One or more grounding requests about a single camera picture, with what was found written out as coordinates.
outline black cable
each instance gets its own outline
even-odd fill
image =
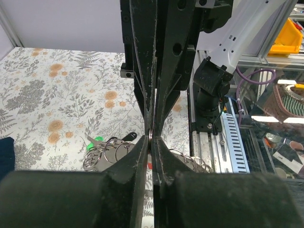
[[[217,130],[217,128],[216,128],[215,125],[216,125],[217,121],[219,120],[220,116],[222,115],[222,113],[224,111],[224,108],[225,108],[225,99],[222,99],[221,100],[220,112],[219,112],[217,118],[215,119],[215,121],[213,122],[213,125],[212,125],[212,133],[213,133],[213,135],[218,135],[219,134],[219,132],[218,132],[218,130]]]

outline screw hole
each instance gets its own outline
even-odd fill
[[[179,44],[179,43],[174,44],[174,46],[173,46],[173,54],[175,56],[179,56],[181,54],[181,44]]]
[[[179,10],[183,10],[186,8],[186,0],[179,0],[177,3],[177,8],[179,8]]]

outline tablecloth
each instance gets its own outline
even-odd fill
[[[143,134],[133,80],[120,78],[124,54],[14,48],[0,62],[0,136],[15,140],[16,170],[83,171],[91,137]],[[165,121],[168,148],[189,154],[187,95]],[[146,189],[152,190],[147,171]],[[153,228],[145,196],[142,227]]]

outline red object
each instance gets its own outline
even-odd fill
[[[294,26],[298,29],[298,30],[302,30],[302,27],[301,26],[299,26],[297,23],[294,23]]]

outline yellow plastic crate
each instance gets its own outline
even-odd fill
[[[303,35],[288,18],[281,32],[277,36],[269,54],[297,54],[300,51]]]

